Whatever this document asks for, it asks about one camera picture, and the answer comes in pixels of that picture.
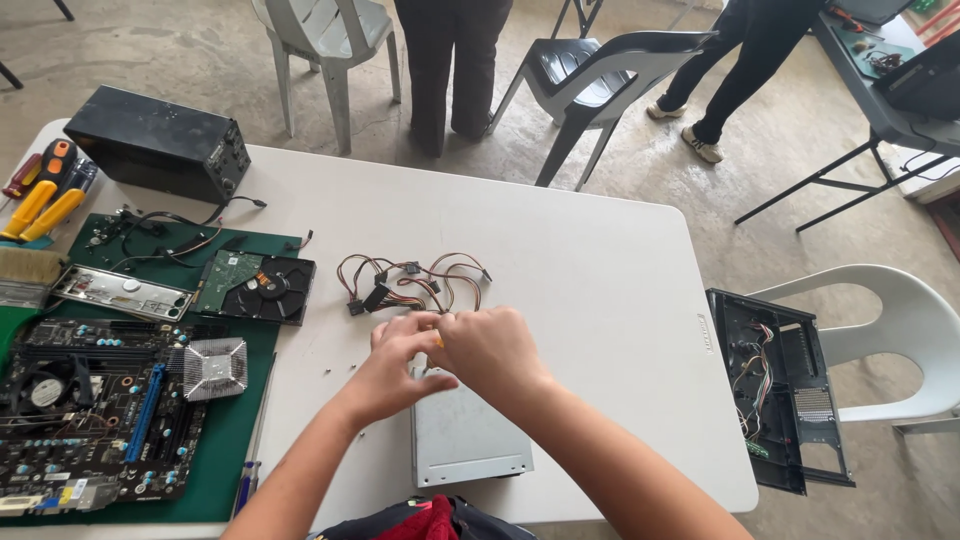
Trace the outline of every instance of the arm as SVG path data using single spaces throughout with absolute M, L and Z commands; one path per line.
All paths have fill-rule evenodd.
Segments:
M 371 355 L 303 430 L 221 536 L 226 540 L 302 540 L 350 442 L 360 430 L 420 398 L 457 385 L 450 377 L 410 378 L 407 360 L 437 348 L 421 331 L 432 313 L 395 317 L 373 330 Z
M 751 538 L 666 459 L 556 382 L 517 311 L 447 314 L 436 326 L 443 349 L 431 359 L 526 431 L 621 538 Z

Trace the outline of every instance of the red cloth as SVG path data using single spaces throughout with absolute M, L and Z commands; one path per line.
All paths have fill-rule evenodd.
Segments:
M 446 496 L 437 495 L 433 503 L 425 504 L 423 510 L 384 531 L 375 540 L 457 540 L 457 531 L 450 524 L 452 511 Z

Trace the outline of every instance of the cpu heatsink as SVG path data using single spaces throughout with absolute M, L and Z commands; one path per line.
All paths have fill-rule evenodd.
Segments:
M 247 342 L 241 337 L 201 339 L 183 352 L 183 394 L 202 402 L 242 394 L 247 388 Z

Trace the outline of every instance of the brush bristles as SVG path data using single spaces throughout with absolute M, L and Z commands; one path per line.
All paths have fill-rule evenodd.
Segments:
M 67 261 L 66 255 L 52 251 L 0 248 L 0 280 L 52 285 Z

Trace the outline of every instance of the black pants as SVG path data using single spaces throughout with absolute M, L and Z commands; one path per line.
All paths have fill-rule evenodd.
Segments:
M 444 151 L 446 86 L 454 48 L 450 127 L 469 138 L 478 138 L 487 129 L 496 40 L 513 4 L 513 0 L 396 0 L 410 65 L 410 123 L 427 155 L 438 158 Z
M 760 89 L 790 55 L 813 24 L 825 0 L 731 0 L 711 30 L 718 31 L 704 44 L 704 53 L 685 63 L 657 105 L 676 110 L 686 103 L 704 75 L 733 47 L 743 43 L 740 57 L 707 105 L 693 133 L 707 144 L 716 144 L 723 125 Z

